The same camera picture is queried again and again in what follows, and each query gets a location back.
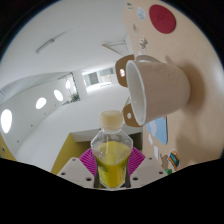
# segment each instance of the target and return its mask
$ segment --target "bottle cap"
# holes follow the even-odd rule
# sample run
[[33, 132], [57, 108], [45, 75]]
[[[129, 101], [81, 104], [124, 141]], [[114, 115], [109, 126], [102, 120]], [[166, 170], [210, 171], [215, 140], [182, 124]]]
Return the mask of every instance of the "bottle cap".
[[123, 126], [123, 114], [117, 110], [104, 111], [100, 114], [100, 125], [105, 130], [118, 130]]

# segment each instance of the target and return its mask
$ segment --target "yellow liquid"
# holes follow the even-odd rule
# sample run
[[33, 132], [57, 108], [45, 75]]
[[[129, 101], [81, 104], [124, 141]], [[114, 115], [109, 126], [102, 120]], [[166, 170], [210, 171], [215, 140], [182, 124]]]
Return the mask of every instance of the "yellow liquid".
[[96, 157], [100, 181], [109, 188], [116, 188], [125, 182], [126, 165], [131, 153], [128, 146], [110, 141], [99, 146], [98, 152], [104, 157]]

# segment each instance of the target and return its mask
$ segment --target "white mug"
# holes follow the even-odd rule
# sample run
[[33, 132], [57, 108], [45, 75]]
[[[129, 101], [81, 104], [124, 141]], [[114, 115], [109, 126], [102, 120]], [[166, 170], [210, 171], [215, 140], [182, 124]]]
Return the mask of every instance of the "white mug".
[[190, 97], [190, 83], [185, 73], [151, 56], [139, 55], [135, 61], [129, 60], [126, 80], [139, 126], [179, 110]]

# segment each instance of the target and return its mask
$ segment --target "window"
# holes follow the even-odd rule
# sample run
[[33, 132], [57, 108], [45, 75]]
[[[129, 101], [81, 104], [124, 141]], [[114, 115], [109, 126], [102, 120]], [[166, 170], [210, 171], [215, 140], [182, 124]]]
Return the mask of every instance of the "window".
[[46, 104], [46, 102], [47, 100], [45, 98], [40, 98], [39, 100], [37, 100], [36, 108], [41, 109]]
[[8, 133], [12, 124], [12, 112], [10, 110], [4, 110], [1, 115], [1, 126], [5, 133]]
[[70, 89], [70, 87], [71, 87], [71, 83], [70, 83], [69, 80], [66, 81], [66, 83], [65, 83], [65, 87], [66, 87], [66, 89]]
[[56, 99], [58, 101], [62, 101], [63, 100], [63, 96], [62, 96], [62, 94], [61, 94], [61, 92], [59, 90], [55, 90], [54, 91], [54, 95], [55, 95], [55, 97], [56, 97]]

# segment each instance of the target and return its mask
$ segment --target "pink object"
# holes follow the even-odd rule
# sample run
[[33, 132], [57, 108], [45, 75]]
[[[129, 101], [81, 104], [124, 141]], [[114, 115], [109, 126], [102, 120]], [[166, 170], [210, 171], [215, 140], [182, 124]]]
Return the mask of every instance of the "pink object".
[[136, 148], [132, 149], [131, 155], [129, 156], [127, 163], [127, 171], [129, 177], [131, 174], [139, 167], [142, 161], [145, 159], [145, 156]]
[[153, 5], [149, 9], [153, 26], [161, 33], [171, 33], [176, 27], [176, 19], [172, 12], [161, 5]]
[[80, 161], [85, 165], [85, 167], [96, 177], [97, 173], [97, 163], [96, 159], [92, 153], [92, 149], [86, 150], [80, 157]]

